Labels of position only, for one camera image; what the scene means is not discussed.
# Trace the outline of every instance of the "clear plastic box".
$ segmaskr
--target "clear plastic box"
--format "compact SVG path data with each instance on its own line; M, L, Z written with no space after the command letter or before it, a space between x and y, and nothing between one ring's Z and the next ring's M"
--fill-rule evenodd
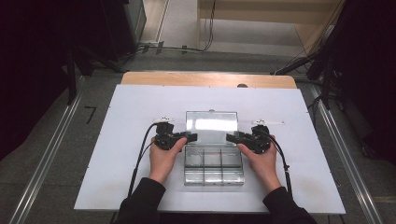
M245 183L241 152L225 140L237 131L236 112L189 111L187 131L198 133L185 147L186 186L226 186Z

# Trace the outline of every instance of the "person's left hand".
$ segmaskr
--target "person's left hand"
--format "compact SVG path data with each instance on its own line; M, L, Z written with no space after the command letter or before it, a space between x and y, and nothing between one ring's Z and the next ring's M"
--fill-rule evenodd
M150 171L148 178L163 185L172 171L177 153L184 147L186 142L187 138L181 138L169 150L163 150L152 144L149 149Z

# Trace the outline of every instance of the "person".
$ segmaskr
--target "person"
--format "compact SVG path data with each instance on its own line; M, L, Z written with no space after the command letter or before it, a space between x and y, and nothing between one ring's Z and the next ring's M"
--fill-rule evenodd
M165 193L163 183L172 171L178 152L187 139L179 139L169 150L162 150L152 144L149 150L150 172L143 177L134 193L124 199L115 224L158 223L158 205ZM238 144L239 150L249 159L250 168L268 194L263 203L268 208L275 224L317 223L305 209L299 207L282 187L276 175L276 148L274 144L262 154L255 154L245 145Z

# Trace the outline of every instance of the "white tabletop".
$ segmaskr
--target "white tabletop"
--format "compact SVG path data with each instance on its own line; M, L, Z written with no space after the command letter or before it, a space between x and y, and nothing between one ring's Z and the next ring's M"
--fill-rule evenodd
M120 208L130 185L144 134L154 119L175 119L174 132L186 129L186 111L236 111L238 128L251 133L251 121L269 125L290 166L294 201L312 214L344 214L345 208L299 90L119 85L107 111L75 209ZM150 137L155 135L153 129ZM159 211L265 213L265 192L243 156L243 186L184 186L184 151L177 156ZM276 169L286 186L280 156ZM141 161L135 187L149 174L149 154Z

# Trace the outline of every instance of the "black sleeve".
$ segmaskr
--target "black sleeve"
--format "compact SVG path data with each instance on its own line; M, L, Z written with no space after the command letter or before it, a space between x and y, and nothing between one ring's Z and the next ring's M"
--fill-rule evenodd
M317 223L305 209L297 206L284 187L271 191L262 202L270 211L274 224Z
M149 178L142 178L134 193L124 199L115 224L158 223L158 205L165 193L165 187Z

